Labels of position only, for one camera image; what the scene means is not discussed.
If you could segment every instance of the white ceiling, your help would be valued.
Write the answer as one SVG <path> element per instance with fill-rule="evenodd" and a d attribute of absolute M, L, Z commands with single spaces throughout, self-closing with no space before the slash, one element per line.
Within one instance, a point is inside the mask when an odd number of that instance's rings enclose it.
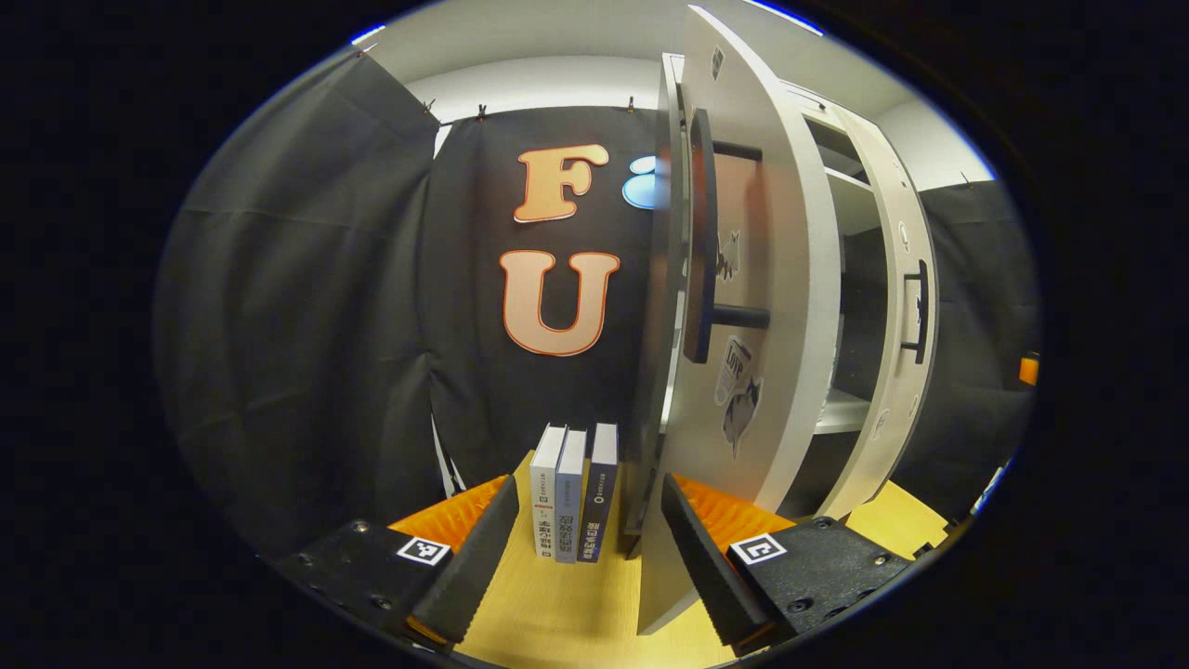
<path fill-rule="evenodd" d="M 848 46 L 743 0 L 704 0 L 776 76 L 874 119 L 916 95 Z M 681 53 L 681 0 L 442 0 L 390 21 L 369 56 L 405 83 L 540 56 Z"/>

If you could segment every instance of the orange letter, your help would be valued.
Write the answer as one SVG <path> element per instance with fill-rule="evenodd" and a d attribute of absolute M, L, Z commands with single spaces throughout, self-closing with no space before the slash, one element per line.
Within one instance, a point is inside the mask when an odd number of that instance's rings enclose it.
<path fill-rule="evenodd" d="M 605 165 L 606 149 L 598 144 L 542 149 L 521 153 L 524 163 L 524 203 L 516 207 L 512 217 L 517 222 L 536 222 L 570 217 L 578 204 L 566 200 L 562 188 L 570 185 L 574 195 L 583 195 L 591 188 L 591 166 L 581 160 Z M 574 160 L 570 169 L 562 169 L 566 160 Z"/>
<path fill-rule="evenodd" d="M 504 329 L 522 348 L 547 356 L 572 356 L 598 342 L 606 309 L 606 282 L 619 269 L 619 258 L 610 253 L 574 253 L 570 266 L 578 272 L 578 315 L 566 329 L 554 329 L 541 321 L 541 289 L 545 272 L 553 266 L 553 254 L 545 251 L 508 251 L 499 255 L 508 280 L 504 283 Z"/>

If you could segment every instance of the orange object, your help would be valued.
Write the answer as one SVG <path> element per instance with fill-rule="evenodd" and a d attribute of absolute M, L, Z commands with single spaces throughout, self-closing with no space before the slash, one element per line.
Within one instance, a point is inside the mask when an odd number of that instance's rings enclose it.
<path fill-rule="evenodd" d="M 413 516 L 407 516 L 389 525 L 388 529 L 449 544 L 454 555 L 458 555 L 467 535 L 474 529 L 474 524 L 491 505 L 491 499 L 496 497 L 507 479 L 507 474 L 492 479 L 477 488 L 471 488 Z"/>
<path fill-rule="evenodd" d="M 723 555 L 726 555 L 728 549 L 735 542 L 750 539 L 766 532 L 779 532 L 795 525 L 792 520 L 775 513 L 756 509 L 749 501 L 721 493 L 685 476 L 674 474 L 673 479 L 685 493 L 685 498 L 690 501 L 690 506 L 693 507 L 693 512 L 702 520 L 703 526 L 706 528 L 710 539 L 715 542 L 715 547 Z"/>
<path fill-rule="evenodd" d="M 1020 381 L 1028 386 L 1037 385 L 1037 375 L 1040 372 L 1040 361 L 1037 359 L 1020 359 Z"/>

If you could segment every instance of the cabinet door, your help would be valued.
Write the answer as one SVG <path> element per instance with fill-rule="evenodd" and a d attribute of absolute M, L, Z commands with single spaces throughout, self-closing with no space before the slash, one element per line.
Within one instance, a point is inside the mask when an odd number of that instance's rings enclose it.
<path fill-rule="evenodd" d="M 872 121 L 836 108 L 872 182 L 888 270 L 887 327 L 872 409 L 818 516 L 841 518 L 870 500 L 899 461 L 933 359 L 937 272 L 925 215 L 900 159 Z"/>
<path fill-rule="evenodd" d="M 774 511 L 813 436 L 838 327 L 838 229 L 805 120 L 773 71 L 700 7 L 687 8 L 684 39 L 681 100 L 691 146 L 702 109 L 713 144 L 723 147 L 713 152 L 703 143 L 700 159 L 692 149 L 685 308 L 687 314 L 715 303 L 766 309 L 769 322 L 699 332 L 698 323 L 685 321 L 658 482 L 643 518 L 641 633 L 660 629 L 697 600 L 660 513 L 659 481 L 674 472 Z M 754 149 L 762 152 L 759 160 L 738 157 L 754 156 Z M 712 189 L 702 160 L 713 165 Z M 707 207 L 715 198 L 717 206 Z M 712 227 L 699 222 L 699 206 L 702 214 L 717 215 L 711 244 L 718 257 L 697 251 L 706 247 L 709 236 L 700 235 Z M 717 273 L 699 285 L 704 263 Z M 697 352 L 690 355 L 698 349 L 691 337 L 705 337 L 705 362 L 696 362 Z"/>

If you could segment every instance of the book spine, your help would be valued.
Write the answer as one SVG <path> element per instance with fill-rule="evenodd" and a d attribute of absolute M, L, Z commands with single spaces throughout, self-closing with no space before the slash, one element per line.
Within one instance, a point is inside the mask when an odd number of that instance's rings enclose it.
<path fill-rule="evenodd" d="M 529 473 L 533 490 L 533 537 L 536 539 L 536 555 L 553 557 L 553 476 L 555 471 L 547 467 L 531 467 Z"/>
<path fill-rule="evenodd" d="M 558 562 L 574 562 L 578 557 L 575 532 L 581 506 L 583 475 L 558 474 L 558 510 L 554 528 L 558 531 Z"/>
<path fill-rule="evenodd" d="M 616 472 L 618 472 L 618 467 L 615 465 L 591 463 L 590 474 L 586 478 L 586 503 L 583 505 L 579 562 L 598 562 L 606 530 L 606 519 L 611 511 Z"/>

